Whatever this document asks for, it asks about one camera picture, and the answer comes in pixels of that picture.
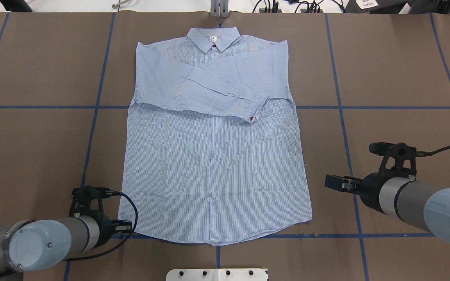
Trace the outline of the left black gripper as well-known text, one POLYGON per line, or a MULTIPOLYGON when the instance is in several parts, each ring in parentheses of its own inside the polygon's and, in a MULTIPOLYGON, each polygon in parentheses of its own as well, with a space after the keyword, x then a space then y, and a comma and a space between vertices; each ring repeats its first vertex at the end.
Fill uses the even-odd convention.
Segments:
POLYGON ((116 219, 114 224, 107 215, 92 215, 95 225, 92 237, 96 243, 93 248, 100 247, 107 243, 115 233, 132 233, 133 222, 129 219, 116 219))

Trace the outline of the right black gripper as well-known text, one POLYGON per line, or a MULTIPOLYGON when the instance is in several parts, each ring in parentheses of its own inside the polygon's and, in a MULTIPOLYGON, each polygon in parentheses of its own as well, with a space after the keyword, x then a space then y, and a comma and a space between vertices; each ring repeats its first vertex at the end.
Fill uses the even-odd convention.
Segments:
POLYGON ((379 173, 372 173, 361 178, 351 176, 325 175, 325 187, 338 192, 357 192, 365 206, 377 212, 384 213, 380 206, 380 191, 383 180, 379 173))

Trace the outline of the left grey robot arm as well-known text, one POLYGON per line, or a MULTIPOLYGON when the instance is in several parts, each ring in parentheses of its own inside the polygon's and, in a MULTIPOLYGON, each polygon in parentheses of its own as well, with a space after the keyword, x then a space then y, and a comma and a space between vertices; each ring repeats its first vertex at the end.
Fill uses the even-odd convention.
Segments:
POLYGON ((106 244, 113 235, 132 235, 135 223, 74 214, 64 219, 23 220, 0 225, 0 281, 22 281, 25 272, 45 270, 106 244))

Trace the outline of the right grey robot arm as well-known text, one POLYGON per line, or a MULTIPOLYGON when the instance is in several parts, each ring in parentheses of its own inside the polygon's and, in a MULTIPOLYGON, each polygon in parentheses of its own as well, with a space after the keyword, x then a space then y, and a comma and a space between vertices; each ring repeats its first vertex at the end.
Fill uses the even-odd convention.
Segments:
POLYGON ((380 179, 377 173, 365 178, 327 174, 325 186, 355 194, 368 208, 450 243, 450 187, 411 177, 380 179))

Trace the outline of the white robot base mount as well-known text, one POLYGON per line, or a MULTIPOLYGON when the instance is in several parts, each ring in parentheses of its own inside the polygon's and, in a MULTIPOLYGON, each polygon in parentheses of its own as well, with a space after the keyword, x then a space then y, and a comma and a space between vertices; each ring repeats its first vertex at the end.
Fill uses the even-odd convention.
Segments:
POLYGON ((166 274, 166 281, 268 281, 267 269, 175 269, 166 274))

